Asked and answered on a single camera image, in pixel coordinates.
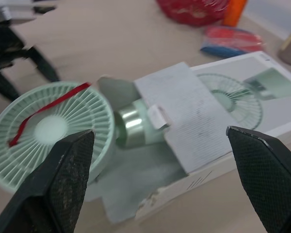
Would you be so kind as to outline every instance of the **red plastic bag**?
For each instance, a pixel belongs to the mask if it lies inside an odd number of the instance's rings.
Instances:
[[[223,18],[228,0],[157,0],[163,12],[179,23],[204,26]]]

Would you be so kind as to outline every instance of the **red ribbon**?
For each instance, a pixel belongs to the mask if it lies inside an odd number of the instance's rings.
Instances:
[[[75,88],[73,88],[71,91],[68,91],[66,94],[64,94],[63,96],[59,97],[58,99],[54,100],[53,102],[49,103],[48,105],[44,106],[43,108],[39,109],[38,111],[36,111],[34,114],[30,115],[29,117],[27,117],[26,119],[23,120],[23,122],[20,124],[17,134],[16,136],[9,142],[9,146],[15,146],[20,138],[20,136],[22,135],[25,126],[28,122],[28,120],[33,117],[34,115],[43,112],[47,109],[50,109],[54,106],[56,106],[57,104],[60,104],[62,102],[64,102],[65,100],[67,100],[68,98],[73,97],[74,95],[76,95],[77,93],[79,93],[80,91],[83,91],[87,88],[89,88],[91,86],[90,83],[83,83],[80,86],[77,86]]]

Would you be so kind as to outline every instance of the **orange bottle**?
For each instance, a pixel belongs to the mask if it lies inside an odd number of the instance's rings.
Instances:
[[[222,25],[236,27],[247,0],[229,0]]]

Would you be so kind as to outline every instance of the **red and blue package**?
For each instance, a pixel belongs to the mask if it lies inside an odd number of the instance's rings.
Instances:
[[[211,55],[228,58],[264,50],[263,44],[259,35],[245,30],[227,26],[208,26],[200,50]]]

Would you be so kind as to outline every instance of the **fan hub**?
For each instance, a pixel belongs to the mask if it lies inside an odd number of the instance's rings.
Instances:
[[[68,129],[68,124],[60,116],[47,116],[34,129],[34,137],[40,143],[54,144],[62,139]]]

